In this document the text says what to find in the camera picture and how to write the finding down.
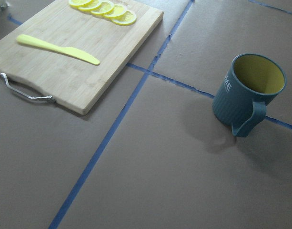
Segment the lemon slice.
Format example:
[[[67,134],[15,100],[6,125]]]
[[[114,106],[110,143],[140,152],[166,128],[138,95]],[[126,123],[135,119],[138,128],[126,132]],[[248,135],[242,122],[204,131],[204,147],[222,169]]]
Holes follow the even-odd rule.
[[[107,18],[107,19],[117,18],[117,17],[123,15],[126,10],[127,10],[126,6],[120,5],[120,4],[115,4],[113,6],[113,9],[110,12],[104,14],[103,17]]]
[[[102,4],[101,0],[92,0],[89,3],[83,5],[83,6],[79,6],[78,10],[80,11],[92,11],[95,10],[97,8],[100,7],[100,5]]]
[[[104,14],[110,13],[114,8],[114,3],[109,0],[103,0],[100,6],[94,10],[91,10],[90,13],[95,16],[102,16]]]
[[[132,25],[136,20],[137,15],[131,10],[127,10],[123,15],[111,19],[113,23],[121,26]]]
[[[91,3],[92,0],[68,0],[68,4],[72,7],[82,7]]]

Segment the wooden cutting board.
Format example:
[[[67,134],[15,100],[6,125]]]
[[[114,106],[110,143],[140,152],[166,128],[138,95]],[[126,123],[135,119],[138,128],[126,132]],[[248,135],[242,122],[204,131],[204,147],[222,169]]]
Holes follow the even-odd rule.
[[[0,73],[85,115],[160,23],[163,11],[121,2],[127,26],[56,0],[0,40]]]

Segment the yellow plastic knife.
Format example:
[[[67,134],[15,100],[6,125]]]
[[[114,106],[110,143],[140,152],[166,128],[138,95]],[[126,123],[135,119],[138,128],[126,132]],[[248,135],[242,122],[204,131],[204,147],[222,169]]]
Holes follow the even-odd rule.
[[[93,65],[100,64],[100,61],[97,58],[95,58],[94,56],[90,55],[89,53],[87,53],[85,51],[74,48],[74,47],[57,46],[57,45],[54,45],[52,43],[49,43],[49,42],[43,41],[41,39],[29,36],[29,35],[25,35],[25,34],[21,34],[21,35],[17,36],[16,41],[21,43],[21,44],[24,44],[24,45],[29,45],[29,46],[33,46],[33,47],[42,48],[42,49],[50,50],[53,52],[65,54],[67,56],[74,57],[76,59],[91,63]]]

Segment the teal mug yellow inside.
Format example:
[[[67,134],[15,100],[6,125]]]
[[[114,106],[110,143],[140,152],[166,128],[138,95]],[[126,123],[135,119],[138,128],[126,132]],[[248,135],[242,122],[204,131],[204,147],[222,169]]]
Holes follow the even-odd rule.
[[[267,105],[285,88],[286,75],[268,57],[236,56],[212,103],[217,119],[236,137],[247,137],[266,116]]]

